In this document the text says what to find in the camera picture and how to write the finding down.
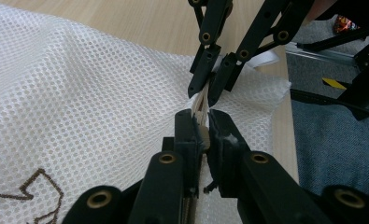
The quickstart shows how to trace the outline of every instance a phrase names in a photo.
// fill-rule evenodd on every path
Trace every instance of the wooden table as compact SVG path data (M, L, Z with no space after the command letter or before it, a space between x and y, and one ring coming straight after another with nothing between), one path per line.
M78 21L121 39L165 52L194 55L199 28L187 0L0 0L0 3ZM222 52L236 51L262 0L234 0L218 44ZM275 48L279 63L258 69L288 77L283 47ZM273 119L274 156L298 181L290 96Z

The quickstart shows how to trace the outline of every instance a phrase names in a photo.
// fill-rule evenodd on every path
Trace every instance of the brown embroidery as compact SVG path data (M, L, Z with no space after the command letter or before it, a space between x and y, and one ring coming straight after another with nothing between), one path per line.
M49 223L53 223L55 224L57 222L58 219L58 214L59 214L59 210L61 208L62 205L62 198L64 196L64 193L62 192L62 190L59 188L59 186L52 180L52 178L47 175L45 173L44 169L38 169L29 179L27 179L24 184L22 184L19 187L19 190L21 191L21 193L24 195L9 195L9 194L0 194L0 198L4 198L4 199L13 199L13 200L21 200L21 201L30 201L34 198L34 195L30 194L29 192L27 192L27 188L33 183L35 182L35 180L40 176L43 175L51 184L52 186L56 189L56 191L58 191L59 193L59 201L58 204L56 206L56 209L54 209L53 211L47 213L46 215L43 215L41 217L36 217L35 218L35 223L39 223L42 219L48 218L48 217L52 217L53 219L51 222Z

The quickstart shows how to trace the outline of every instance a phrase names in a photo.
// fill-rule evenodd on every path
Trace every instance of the gray floor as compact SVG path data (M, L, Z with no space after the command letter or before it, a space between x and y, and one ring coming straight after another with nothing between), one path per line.
M333 37L334 20L335 18L329 21L312 21L307 26L301 27L292 41L305 44ZM369 44L369 37L365 41L352 41L345 45L335 47L332 50L354 55L367 44ZM287 62L289 80L292 83L291 87L293 89L310 91L333 98L338 97L343 91L323 85L321 81L322 77L351 83L351 80L358 74L356 67L322 62L291 54L287 54Z

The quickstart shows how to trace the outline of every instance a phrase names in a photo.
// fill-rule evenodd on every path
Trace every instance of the mesh bag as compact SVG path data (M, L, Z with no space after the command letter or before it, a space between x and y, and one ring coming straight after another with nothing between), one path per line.
M192 60L0 5L0 223L60 223L85 190L141 179L189 101ZM213 108L272 153L271 115L289 86L245 66ZM196 218L240 222L217 191L201 195Z

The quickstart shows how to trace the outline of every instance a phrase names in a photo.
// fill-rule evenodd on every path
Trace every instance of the white mesh fabric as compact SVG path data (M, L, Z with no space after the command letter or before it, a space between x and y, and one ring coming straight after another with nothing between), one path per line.
M0 5L0 223L60 223L85 190L141 179L174 135L192 60ZM289 85L245 66L214 108L271 153L271 115ZM227 202L202 195L197 222L240 222Z

